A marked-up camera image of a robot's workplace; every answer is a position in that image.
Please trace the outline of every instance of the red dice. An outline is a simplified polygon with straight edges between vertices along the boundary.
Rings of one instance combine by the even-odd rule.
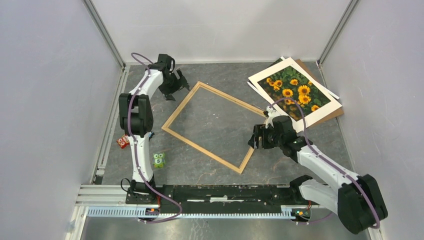
[[[127,145],[130,144],[130,141],[128,140],[128,136],[126,134],[124,134],[122,137],[118,138],[118,140],[116,140],[116,142],[118,143],[118,145],[120,146],[121,149],[125,148]]]

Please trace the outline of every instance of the wooden frame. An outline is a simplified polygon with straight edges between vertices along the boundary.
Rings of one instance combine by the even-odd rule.
[[[225,92],[222,92],[216,88],[213,88],[207,84],[204,84],[203,82],[198,81],[196,83],[196,85],[193,87],[193,89],[187,94],[187,96],[182,100],[182,102],[180,103],[180,105],[176,108],[176,110],[171,114],[171,116],[168,118],[168,120],[163,124],[162,129],[173,135],[174,137],[176,137],[177,139],[185,142],[186,144],[192,146],[193,148],[199,150],[200,152],[208,155],[209,157],[211,157],[212,159],[215,159],[216,161],[218,161],[219,163],[225,165],[226,167],[230,168],[231,170],[241,174],[243,172],[243,170],[245,169],[246,165],[248,164],[254,149],[249,147],[249,150],[247,151],[246,156],[244,156],[243,161],[241,162],[241,165],[239,167],[229,163],[228,161],[222,159],[221,157],[213,154],[212,152],[206,150],[205,148],[199,146],[198,144],[192,142],[191,140],[185,138],[184,136],[178,134],[177,132],[173,131],[172,129],[170,129],[171,124],[173,123],[173,121],[175,120],[175,118],[178,116],[178,114],[180,114],[180,112],[183,110],[183,108],[187,105],[187,103],[190,101],[190,99],[193,97],[193,95],[197,92],[197,90],[199,90],[200,88],[206,89],[220,97],[223,97],[225,99],[227,99],[228,101],[231,101],[245,109],[248,109],[258,115],[261,115],[263,117],[264,113],[261,109],[254,107],[252,105],[249,105],[247,103],[245,103],[244,101],[241,101],[233,96],[230,96],[228,94],[226,94]]]

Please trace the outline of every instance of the metal frame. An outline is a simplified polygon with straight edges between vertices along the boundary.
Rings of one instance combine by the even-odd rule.
[[[119,78],[116,91],[113,95],[113,103],[110,109],[109,118],[107,119],[106,130],[104,132],[99,153],[97,155],[97,164],[92,170],[92,183],[94,184],[101,184],[103,175],[105,174],[105,167],[106,163],[108,162],[109,150],[111,148],[111,143],[115,132],[115,125],[117,124],[118,120],[118,97],[121,93],[124,92],[129,71],[130,66],[126,66]]]
[[[96,10],[96,7],[94,6],[92,0],[82,0],[85,7],[88,10],[88,13],[90,13],[91,18],[93,19],[95,25],[98,28],[98,31],[100,32],[103,39],[106,41],[107,46],[112,51],[113,57],[115,58],[116,62],[120,65],[121,68],[125,68],[126,64],[124,60],[122,59],[117,46],[115,45],[114,41],[112,40],[111,35],[109,34],[108,30],[105,27],[105,24],[103,23],[102,19],[100,18],[99,13]]]
[[[352,15],[352,12],[355,10],[358,2],[359,2],[359,0],[350,0],[349,4],[347,5],[346,10],[344,10],[344,13],[340,18],[340,21],[338,21],[338,24],[335,27],[333,33],[331,34],[330,39],[328,40],[327,44],[325,45],[324,50],[321,53],[321,56],[318,58],[317,63],[319,65],[322,65],[323,62],[326,60],[327,56],[329,55],[329,52],[333,48],[337,39],[339,38],[340,33],[342,32],[343,28],[346,25],[346,22],[349,20],[350,16]]]

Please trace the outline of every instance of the metal corner post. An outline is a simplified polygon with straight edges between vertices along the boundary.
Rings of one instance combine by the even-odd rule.
[[[330,50],[333,48],[334,44],[336,43],[337,39],[339,38],[340,33],[342,32],[343,28],[345,27],[347,21],[351,17],[352,12],[356,8],[358,2],[360,0],[350,0],[349,4],[346,7],[346,10],[344,11],[343,15],[340,18],[340,21],[338,21],[337,26],[335,27],[330,39],[327,42],[327,45],[325,45],[324,50],[321,53],[321,56],[318,58],[318,64],[322,65],[323,62],[326,60],[327,56],[330,53]]]
[[[111,35],[109,34],[108,30],[105,27],[105,24],[103,23],[102,19],[100,18],[99,13],[96,10],[96,7],[93,4],[92,0],[82,0],[85,7],[87,8],[91,18],[93,19],[95,25],[97,26],[100,34],[102,35],[103,39],[106,41],[107,46],[112,51],[113,57],[115,58],[116,62],[120,65],[121,68],[125,67],[125,62],[123,58],[121,57],[114,41],[112,40]]]

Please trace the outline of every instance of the sunflower photo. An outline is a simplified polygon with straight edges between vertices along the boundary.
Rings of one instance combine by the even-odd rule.
[[[290,116],[297,132],[303,130],[302,114],[295,102],[302,108],[306,127],[318,122],[342,105],[334,99],[328,89],[313,79],[307,71],[291,57],[279,59],[267,69],[248,78],[254,89],[270,104],[285,99],[273,107],[281,114]]]
[[[293,98],[308,116],[330,100],[311,82],[292,66],[288,66],[257,82],[259,86],[277,101],[283,97]],[[302,119],[301,112],[292,100],[286,99],[277,103],[294,120]]]

